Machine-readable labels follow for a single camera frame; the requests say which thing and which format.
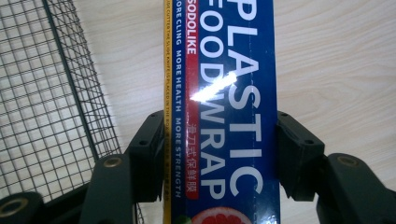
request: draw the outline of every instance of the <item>black wire grid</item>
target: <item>black wire grid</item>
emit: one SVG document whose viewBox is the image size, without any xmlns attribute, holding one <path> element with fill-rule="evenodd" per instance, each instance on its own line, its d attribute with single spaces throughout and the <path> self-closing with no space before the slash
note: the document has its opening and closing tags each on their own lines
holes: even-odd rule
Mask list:
<svg viewBox="0 0 396 224">
<path fill-rule="evenodd" d="M 50 201 L 120 153 L 76 8 L 0 0 L 0 198 Z"/>
</svg>

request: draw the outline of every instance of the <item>wood grain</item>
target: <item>wood grain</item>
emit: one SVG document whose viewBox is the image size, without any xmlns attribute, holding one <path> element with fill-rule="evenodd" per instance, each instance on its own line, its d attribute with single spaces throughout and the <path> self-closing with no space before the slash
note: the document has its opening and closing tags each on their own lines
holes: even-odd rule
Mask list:
<svg viewBox="0 0 396 224">
<path fill-rule="evenodd" d="M 76 1 L 122 148 L 163 108 L 163 2 Z M 275 1 L 278 109 L 396 190 L 396 2 Z M 143 204 L 147 223 L 160 203 Z M 318 223 L 281 195 L 283 223 Z"/>
</svg>

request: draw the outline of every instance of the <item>blue box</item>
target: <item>blue box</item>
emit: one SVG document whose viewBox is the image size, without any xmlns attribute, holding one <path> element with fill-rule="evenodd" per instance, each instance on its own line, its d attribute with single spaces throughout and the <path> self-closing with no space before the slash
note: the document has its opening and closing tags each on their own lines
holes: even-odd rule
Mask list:
<svg viewBox="0 0 396 224">
<path fill-rule="evenodd" d="M 163 223 L 280 223 L 273 1 L 164 14 Z"/>
</svg>

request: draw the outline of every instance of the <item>yellow strip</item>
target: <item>yellow strip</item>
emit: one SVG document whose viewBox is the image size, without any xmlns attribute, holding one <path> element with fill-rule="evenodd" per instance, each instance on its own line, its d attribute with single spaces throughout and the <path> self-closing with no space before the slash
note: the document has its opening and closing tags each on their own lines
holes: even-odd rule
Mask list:
<svg viewBox="0 0 396 224">
<path fill-rule="evenodd" d="M 172 146 L 172 0 L 163 0 L 163 61 L 164 84 L 164 181 L 163 181 L 163 224 L 171 224 L 171 146 Z"/>
</svg>

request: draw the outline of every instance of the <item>metal screw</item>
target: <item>metal screw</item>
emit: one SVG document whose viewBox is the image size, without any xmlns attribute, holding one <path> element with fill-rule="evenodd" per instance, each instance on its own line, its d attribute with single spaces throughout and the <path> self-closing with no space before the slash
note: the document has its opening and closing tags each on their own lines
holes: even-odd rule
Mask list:
<svg viewBox="0 0 396 224">
<path fill-rule="evenodd" d="M 116 167 L 122 163 L 122 159 L 118 157 L 109 158 L 104 162 L 104 166 L 107 168 Z"/>
</svg>

